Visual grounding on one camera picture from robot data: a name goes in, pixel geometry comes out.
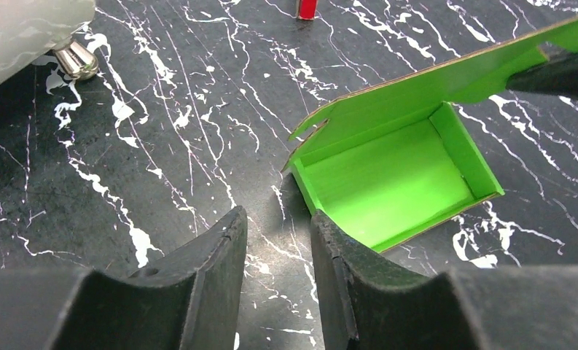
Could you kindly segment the white cylindrical drum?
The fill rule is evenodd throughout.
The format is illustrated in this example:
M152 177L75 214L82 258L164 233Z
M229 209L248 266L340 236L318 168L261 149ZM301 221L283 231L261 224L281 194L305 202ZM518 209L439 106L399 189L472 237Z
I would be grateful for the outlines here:
M98 72L98 59L73 35L95 16L94 0L0 1L0 84L52 52L72 78Z

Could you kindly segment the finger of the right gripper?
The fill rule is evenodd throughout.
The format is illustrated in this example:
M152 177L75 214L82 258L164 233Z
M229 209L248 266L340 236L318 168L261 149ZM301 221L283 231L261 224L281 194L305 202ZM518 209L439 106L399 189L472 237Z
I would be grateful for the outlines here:
M578 52L560 51L544 63L513 74L506 89L578 101Z

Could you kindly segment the small red block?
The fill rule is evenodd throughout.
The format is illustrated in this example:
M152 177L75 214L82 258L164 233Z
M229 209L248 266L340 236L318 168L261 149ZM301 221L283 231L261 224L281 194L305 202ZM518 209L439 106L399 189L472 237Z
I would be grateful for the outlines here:
M298 20L314 20L318 0L296 0L296 18Z

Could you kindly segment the green paper box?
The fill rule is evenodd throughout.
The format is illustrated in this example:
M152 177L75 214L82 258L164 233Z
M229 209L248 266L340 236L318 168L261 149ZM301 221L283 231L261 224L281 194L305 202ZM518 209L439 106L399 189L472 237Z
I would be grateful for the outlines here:
M294 130L289 156L311 213L384 252L504 194L454 110L544 63L540 45L578 53L578 17L336 98Z

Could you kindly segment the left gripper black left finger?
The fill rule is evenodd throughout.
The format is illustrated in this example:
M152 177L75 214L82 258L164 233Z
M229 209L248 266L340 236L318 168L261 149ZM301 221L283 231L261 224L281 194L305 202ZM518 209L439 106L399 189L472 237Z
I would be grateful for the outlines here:
M237 206L127 278L81 267L0 270L0 349L231 349L247 233Z

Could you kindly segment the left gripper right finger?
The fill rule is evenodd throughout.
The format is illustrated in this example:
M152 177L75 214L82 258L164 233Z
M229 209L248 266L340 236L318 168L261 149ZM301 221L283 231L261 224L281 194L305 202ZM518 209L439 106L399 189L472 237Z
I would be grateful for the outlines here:
M578 349L578 265L427 277L359 243L322 211L310 233L327 349Z

